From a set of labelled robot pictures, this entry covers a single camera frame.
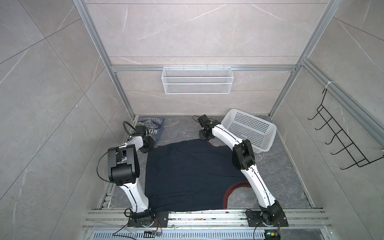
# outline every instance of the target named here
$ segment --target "white wire mesh basket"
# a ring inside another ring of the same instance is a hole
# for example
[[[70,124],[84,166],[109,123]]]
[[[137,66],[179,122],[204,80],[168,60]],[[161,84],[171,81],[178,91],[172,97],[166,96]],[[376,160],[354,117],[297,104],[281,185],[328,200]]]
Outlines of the white wire mesh basket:
[[[268,152],[276,135],[276,125],[237,109],[231,109],[222,121],[233,135],[248,139],[254,153]]]
[[[230,67],[166,67],[161,75],[166,94],[229,93],[233,82]]]

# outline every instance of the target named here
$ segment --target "black wire rack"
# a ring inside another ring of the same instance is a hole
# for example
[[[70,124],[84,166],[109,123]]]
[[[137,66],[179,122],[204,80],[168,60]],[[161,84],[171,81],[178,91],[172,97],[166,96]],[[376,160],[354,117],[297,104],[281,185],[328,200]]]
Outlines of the black wire rack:
[[[328,127],[332,130],[332,132],[333,132],[333,134],[334,134],[334,135],[333,135],[333,138],[331,139],[331,141],[330,141],[329,143],[325,143],[325,144],[330,145],[330,144],[332,143],[333,139],[335,139],[335,137],[336,137],[336,138],[340,141],[341,145],[343,146],[343,148],[342,148],[340,151],[338,151],[337,153],[331,153],[331,154],[332,154],[332,155],[336,155],[336,154],[338,154],[339,152],[341,152],[341,151],[343,151],[343,150],[346,150],[346,151],[348,152],[348,154],[351,156],[351,158],[353,159],[353,161],[355,162],[354,164],[350,165],[349,167],[346,167],[346,168],[340,168],[340,169],[345,170],[345,169],[348,169],[348,168],[350,168],[350,167],[352,167],[352,166],[355,166],[355,165],[357,165],[358,167],[363,167],[363,166],[365,166],[365,165],[371,164],[371,163],[373,163],[373,162],[375,162],[375,161],[377,161],[377,160],[380,160],[380,159],[384,158],[384,155],[383,155],[382,157],[380,157],[380,158],[378,158],[378,159],[375,159],[375,160],[373,160],[373,161],[369,161],[369,160],[364,156],[364,154],[360,151],[360,149],[356,146],[356,144],[352,141],[352,139],[348,136],[348,134],[344,131],[344,129],[340,126],[340,124],[336,121],[336,119],[334,119],[333,116],[328,112],[328,110],[323,106],[323,101],[324,101],[324,98],[325,98],[325,94],[326,94],[326,93],[327,93],[327,89],[324,89],[323,92],[322,92],[322,94],[324,94],[324,96],[323,96],[323,99],[321,100],[321,104],[320,104],[320,106],[316,109],[316,111],[317,111],[316,115],[315,115],[313,118],[311,118],[311,119],[308,118],[308,120],[312,120],[312,119],[314,119],[317,115],[320,115],[320,116],[322,117],[322,119],[325,121],[325,123],[324,123],[324,125],[321,126],[321,128],[319,128],[319,129],[315,128],[315,130],[320,130],[320,129],[322,129],[325,125],[328,125]],[[324,116],[321,114],[321,111],[322,111],[322,110],[326,111],[326,112],[328,113],[328,115],[329,115],[331,118],[329,118],[328,120],[326,120],[326,119],[324,118]],[[337,124],[337,126],[339,126],[339,128],[341,129],[341,130],[339,130],[338,132],[336,132],[335,130],[333,130],[333,128],[332,128],[332,127],[330,126],[330,124],[329,124],[329,121],[331,121],[332,119],[333,119],[334,122]],[[348,144],[348,145],[344,145],[344,143],[341,141],[341,139],[340,139],[339,136],[338,136],[339,133],[344,133],[344,134],[347,136],[347,138],[351,141],[351,143]],[[360,154],[362,155],[362,160],[357,161],[357,160],[352,156],[352,154],[350,153],[350,151],[348,150],[348,147],[355,147],[355,148],[360,152]]]

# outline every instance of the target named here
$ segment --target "red trim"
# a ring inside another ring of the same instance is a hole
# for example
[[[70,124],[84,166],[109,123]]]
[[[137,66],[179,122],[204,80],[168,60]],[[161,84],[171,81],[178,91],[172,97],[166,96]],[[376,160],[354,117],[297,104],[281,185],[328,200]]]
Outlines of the red trim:
[[[251,185],[249,184],[249,182],[247,180],[244,180],[244,181],[241,181],[241,182],[238,182],[232,186],[230,186],[227,191],[225,192],[224,194],[224,198],[223,198],[223,209],[227,209],[228,207],[228,198],[229,198],[229,195],[231,195],[231,193],[239,188],[239,187],[251,187]]]

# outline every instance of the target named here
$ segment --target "robotic arm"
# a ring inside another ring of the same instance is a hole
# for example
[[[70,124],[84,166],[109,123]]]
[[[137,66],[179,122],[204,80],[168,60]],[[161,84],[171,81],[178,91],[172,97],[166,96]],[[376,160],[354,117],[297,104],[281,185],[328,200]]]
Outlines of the robotic arm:
[[[147,132],[145,126],[136,126],[135,132],[123,145],[108,149],[108,178],[127,195],[132,205],[132,219],[149,227],[155,216],[139,182],[140,167],[136,153],[137,150],[146,153],[154,146],[155,141],[147,136]]]
[[[199,131],[201,140],[218,137],[232,149],[232,164],[244,174],[252,186],[260,204],[264,222],[267,225],[276,222],[277,218],[283,214],[283,210],[279,202],[276,201],[275,197],[268,190],[257,170],[251,142],[236,137],[226,130],[219,121],[211,121],[206,115],[200,116],[197,121],[203,127]]]
[[[283,215],[283,210],[275,197],[270,193],[255,165],[255,156],[249,140],[242,140],[228,130],[217,120],[209,120],[206,115],[198,118],[203,127],[199,131],[201,140],[218,137],[232,149],[232,164],[247,178],[255,192],[261,218],[266,225],[273,225]],[[154,223],[154,212],[149,206],[139,182],[140,167],[137,150],[148,152],[155,144],[152,137],[147,135],[145,126],[136,126],[134,133],[121,146],[108,149],[108,177],[126,193],[132,205],[132,219],[145,227]]]

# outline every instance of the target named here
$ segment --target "wall tile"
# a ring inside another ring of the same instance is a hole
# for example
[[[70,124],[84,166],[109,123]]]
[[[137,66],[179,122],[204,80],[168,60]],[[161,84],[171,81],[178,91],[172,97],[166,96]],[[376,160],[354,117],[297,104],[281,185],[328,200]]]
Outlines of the wall tile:
[[[44,38],[17,0],[0,2],[0,63]]]
[[[106,185],[106,182],[96,175],[95,166],[108,148],[119,144],[107,128],[65,206],[51,239],[80,239],[78,234],[83,228],[86,216],[89,210],[96,209]],[[104,179],[108,179],[107,156],[100,161],[99,174]]]
[[[164,90],[161,73],[161,71],[117,72],[121,85],[126,91]]]
[[[0,64],[0,84],[3,196],[83,92],[46,40]]]
[[[338,184],[340,184],[373,239],[380,239],[384,230],[381,222],[384,219],[382,211],[377,211],[377,209],[384,209],[384,202],[381,200],[384,192],[381,184],[384,181],[382,174],[384,159],[361,168],[355,166],[347,170],[340,169],[353,164],[352,158],[345,150],[337,155],[331,155],[331,152],[335,153],[342,149],[340,141],[334,139],[330,145],[326,145],[325,142],[330,142],[333,137],[331,129],[326,126],[321,130],[315,130],[315,128],[319,128],[325,123],[319,116],[313,120],[308,120],[308,118],[312,118],[316,114],[316,108],[323,98],[321,94],[323,89],[323,86],[307,71],[303,71],[295,80],[286,96],[286,100],[313,139],[314,144],[321,152]],[[382,157],[383,153],[380,144],[330,93],[325,95],[323,105],[368,159],[374,160]],[[338,131],[340,128],[332,121],[333,129]],[[349,140],[346,141],[346,136],[343,133],[338,134],[338,136],[345,145],[351,143]],[[363,159],[363,156],[358,153],[355,147],[351,146],[348,149],[357,160]]]
[[[72,0],[20,0],[20,2],[46,37],[80,19]]]
[[[2,239],[48,239],[107,128],[84,95],[0,200]]]
[[[110,56],[298,56],[326,4],[88,4]]]
[[[124,107],[124,104],[120,101],[118,107],[115,110],[115,113],[111,118],[111,121],[108,124],[109,129],[112,131],[113,135],[115,135],[118,142],[123,142],[126,136],[126,132],[122,126],[123,121],[130,122],[130,120],[131,119]]]
[[[84,26],[79,20],[47,40],[85,92],[104,69],[104,64]]]
[[[343,0],[335,18],[384,39],[382,0]]]
[[[310,59],[384,124],[384,41],[332,19]]]
[[[293,64],[299,56],[279,57],[109,57],[114,65],[135,64]]]
[[[289,71],[234,71],[231,91],[280,91],[289,75]]]
[[[273,120],[315,207],[324,208],[339,239],[371,239],[316,145],[285,100]]]
[[[226,115],[232,108],[266,115],[280,91],[232,91],[229,94],[165,94],[126,91],[136,115]]]
[[[163,91],[161,71],[118,72],[126,91]],[[281,90],[289,71],[234,71],[231,91]]]
[[[86,3],[218,4],[218,3],[327,3],[327,0],[85,0]]]
[[[101,72],[85,94],[108,124],[119,104],[120,96],[106,69]]]

